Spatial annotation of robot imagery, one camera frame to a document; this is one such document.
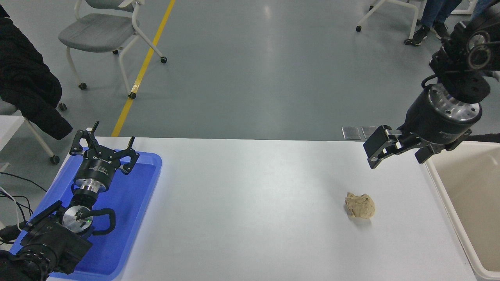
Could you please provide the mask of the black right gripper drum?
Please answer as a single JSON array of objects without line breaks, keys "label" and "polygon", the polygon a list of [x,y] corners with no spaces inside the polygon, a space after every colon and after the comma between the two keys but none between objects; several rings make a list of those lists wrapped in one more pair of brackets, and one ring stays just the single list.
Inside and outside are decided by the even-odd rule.
[{"label": "black right gripper drum", "polygon": [[479,103],[459,101],[444,87],[426,87],[408,109],[402,132],[445,145],[457,140],[479,119]]}]

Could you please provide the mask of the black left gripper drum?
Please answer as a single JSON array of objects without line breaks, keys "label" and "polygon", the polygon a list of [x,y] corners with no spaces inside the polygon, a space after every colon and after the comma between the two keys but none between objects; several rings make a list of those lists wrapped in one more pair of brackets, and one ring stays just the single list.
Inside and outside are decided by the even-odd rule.
[{"label": "black left gripper drum", "polygon": [[96,180],[102,185],[110,185],[119,167],[118,159],[111,159],[104,153],[99,155],[95,151],[86,151],[75,175],[75,184],[82,185],[84,180]]}]

